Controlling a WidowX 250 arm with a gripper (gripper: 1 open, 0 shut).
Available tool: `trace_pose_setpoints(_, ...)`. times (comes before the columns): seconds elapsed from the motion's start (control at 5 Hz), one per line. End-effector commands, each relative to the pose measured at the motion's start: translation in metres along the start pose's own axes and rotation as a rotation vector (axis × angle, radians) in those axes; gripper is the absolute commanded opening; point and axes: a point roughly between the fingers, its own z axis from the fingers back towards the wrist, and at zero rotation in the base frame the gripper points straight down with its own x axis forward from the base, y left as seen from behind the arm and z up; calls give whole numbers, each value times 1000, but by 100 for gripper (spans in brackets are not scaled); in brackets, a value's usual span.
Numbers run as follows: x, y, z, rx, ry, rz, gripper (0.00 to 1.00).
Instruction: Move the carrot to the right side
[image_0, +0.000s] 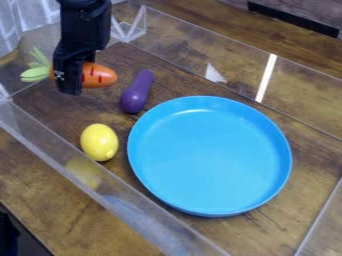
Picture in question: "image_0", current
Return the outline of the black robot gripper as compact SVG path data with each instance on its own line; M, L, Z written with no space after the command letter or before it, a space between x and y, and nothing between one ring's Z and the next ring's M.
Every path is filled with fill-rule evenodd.
M54 78L62 93L82 94L84 60L94 62L110 41L111 0L56 0L60 41L54 52Z

